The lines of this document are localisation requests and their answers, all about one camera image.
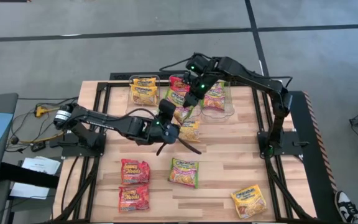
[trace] sneaker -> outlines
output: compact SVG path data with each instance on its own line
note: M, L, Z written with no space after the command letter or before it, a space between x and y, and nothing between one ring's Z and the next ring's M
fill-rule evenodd
M358 209L343 191L336 192L335 206L343 222L353 223L358 220Z

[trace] wooden tabletop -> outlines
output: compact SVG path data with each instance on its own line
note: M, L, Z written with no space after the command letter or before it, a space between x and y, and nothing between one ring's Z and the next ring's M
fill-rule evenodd
M92 109L97 81L82 84L78 104ZM108 113L124 115L127 109L129 87L111 89ZM103 106L103 96L99 111ZM230 193L258 184L266 199L268 210L244 221L275 221L265 163L259 158L256 133L259 130L252 91L249 87L232 87L235 113L225 122L200 125L200 143L192 144L202 152L197 155L179 142L168 145L157 157L160 145L137 146L114 131L107 132L104 156L100 160L91 222L239 222ZM262 94L258 93L264 126L268 127ZM285 130L292 130L291 116L284 122ZM199 161L199 188L192 189L167 181L172 158ZM146 161L151 168L150 210L119 213L119 186L121 185L121 159ZM60 214L62 194L74 158L63 163L62 173L53 205L55 217ZM78 159L68 183L64 206L77 191L82 158ZM282 156L288 189L297 202L311 216L316 216L303 164L293 156ZM277 189L280 211L285 207ZM88 192L81 204L80 218L85 215Z

